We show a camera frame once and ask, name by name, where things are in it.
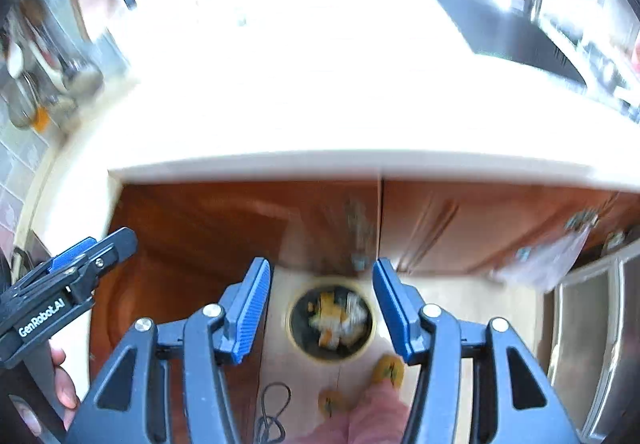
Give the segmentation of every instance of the wooden cabinet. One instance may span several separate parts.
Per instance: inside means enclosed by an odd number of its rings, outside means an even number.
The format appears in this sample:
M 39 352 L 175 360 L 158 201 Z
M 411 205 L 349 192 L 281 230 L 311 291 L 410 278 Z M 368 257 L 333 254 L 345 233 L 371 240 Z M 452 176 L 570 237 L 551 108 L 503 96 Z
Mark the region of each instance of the wooden cabinet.
M 111 230 L 136 231 L 138 252 L 100 282 L 93 377 L 141 316 L 186 318 L 242 280 L 254 256 L 317 274 L 353 274 L 386 256 L 403 272 L 480 273 L 600 212 L 588 244 L 640 219 L 635 194 L 549 186 L 385 180 L 125 186 Z M 252 441 L 262 327 L 242 366 L 226 370 L 236 421 Z M 172 366 L 174 442 L 188 442 L 181 368 Z
M 110 230 L 129 226 L 138 252 L 100 281 L 92 377 L 141 316 L 182 319 L 241 281 L 254 256 L 272 265 L 351 274 L 376 257 L 378 181 L 126 186 Z M 226 369 L 234 416 L 252 442 L 263 325 L 242 366 Z M 171 367 L 174 442 L 187 443 L 180 366 Z
M 579 188 L 385 180 L 380 256 L 402 272 L 483 272 L 521 247 L 557 239 L 574 214 L 602 211 L 613 197 Z
M 208 238 L 210 258 L 226 267 L 264 256 L 287 267 L 353 274 L 376 258 L 377 180 L 153 185 L 140 191 L 190 218 L 197 236 Z

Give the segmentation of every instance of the metal screw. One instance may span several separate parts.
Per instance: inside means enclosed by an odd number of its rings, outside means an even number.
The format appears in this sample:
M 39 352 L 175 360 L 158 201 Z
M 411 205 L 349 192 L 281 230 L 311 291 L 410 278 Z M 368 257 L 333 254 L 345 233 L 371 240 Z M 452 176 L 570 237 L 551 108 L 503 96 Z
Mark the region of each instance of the metal screw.
M 149 318 L 140 318 L 133 326 L 138 332 L 146 332 L 153 326 L 153 324 L 154 323 Z
M 367 256 L 365 254 L 352 254 L 351 265 L 356 272 L 362 272 L 367 268 Z
M 532 247 L 521 247 L 516 251 L 516 260 L 519 262 L 526 262 L 529 259 L 532 250 Z
M 504 318 L 495 318 L 491 321 L 491 326 L 497 332 L 506 332 L 509 328 L 509 322 Z
M 202 308 L 202 313 L 207 318 L 217 318 L 222 314 L 222 307 L 217 303 L 209 303 Z
M 427 305 L 422 307 L 422 313 L 427 316 L 427 318 L 437 318 L 442 314 L 442 309 L 435 303 L 427 303 Z

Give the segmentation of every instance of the floor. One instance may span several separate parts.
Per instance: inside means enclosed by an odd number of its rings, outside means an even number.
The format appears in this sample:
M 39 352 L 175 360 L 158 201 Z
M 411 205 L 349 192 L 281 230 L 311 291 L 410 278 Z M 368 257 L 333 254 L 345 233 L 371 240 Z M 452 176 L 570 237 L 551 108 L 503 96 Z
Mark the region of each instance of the floor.
M 392 344 L 382 314 L 373 293 L 370 273 L 352 280 L 373 307 L 376 318 L 374 340 L 364 353 L 343 364 L 321 364 L 310 360 L 291 342 L 286 326 L 286 313 L 291 303 L 316 277 L 304 271 L 276 267 L 271 286 L 269 310 L 264 332 L 260 392 L 270 382 L 286 382 L 292 391 L 292 401 L 280 417 L 287 437 L 301 436 L 311 431 L 322 419 L 318 413 L 317 396 L 323 388 L 336 388 L 355 403 L 369 382 L 369 376 L 380 355 L 392 352 Z M 422 297 L 451 312 L 457 318 L 487 323 L 494 316 L 507 318 L 530 349 L 535 349 L 542 334 L 542 298 L 529 288 L 515 288 L 489 282 L 483 278 L 406 278 Z M 463 361 L 460 409 L 456 442 L 468 442 L 471 422 L 472 369 Z M 405 372 L 400 397 L 411 404 L 415 393 L 419 367 Z M 270 390 L 266 401 L 268 414 L 276 413 L 286 392 Z

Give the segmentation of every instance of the blue gripper pad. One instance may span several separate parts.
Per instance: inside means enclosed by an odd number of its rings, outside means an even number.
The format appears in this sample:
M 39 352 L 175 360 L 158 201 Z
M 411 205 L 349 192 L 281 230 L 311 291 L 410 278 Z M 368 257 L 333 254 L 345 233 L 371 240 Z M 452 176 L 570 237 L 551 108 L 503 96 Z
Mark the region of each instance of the blue gripper pad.
M 398 280 L 388 258 L 379 258 L 373 266 L 373 290 L 396 354 L 405 363 L 414 364 L 415 358 L 429 349 L 431 340 L 420 326 L 418 313 L 424 300 L 415 287 Z
M 228 286 L 218 302 L 225 309 L 225 322 L 214 334 L 213 344 L 232 364 L 240 364 L 251 351 L 270 285 L 269 262 L 254 258 L 242 283 Z
M 61 252 L 59 255 L 54 257 L 51 262 L 51 267 L 49 267 L 49 272 L 55 272 L 63 267 L 69 265 L 72 261 L 74 261 L 78 256 L 87 252 L 91 247 L 97 244 L 97 240 L 90 236 L 86 237 L 84 240 L 81 240 L 73 247 L 69 247 L 66 251 Z

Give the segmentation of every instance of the stainless steel appliance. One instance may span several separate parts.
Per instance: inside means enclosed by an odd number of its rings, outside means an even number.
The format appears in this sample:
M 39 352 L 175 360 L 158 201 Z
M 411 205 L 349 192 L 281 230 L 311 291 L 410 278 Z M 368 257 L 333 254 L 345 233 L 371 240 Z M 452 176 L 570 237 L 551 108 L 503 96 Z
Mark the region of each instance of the stainless steel appliance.
M 556 288 L 548 377 L 585 443 L 602 442 L 631 408 L 640 388 L 640 240 Z

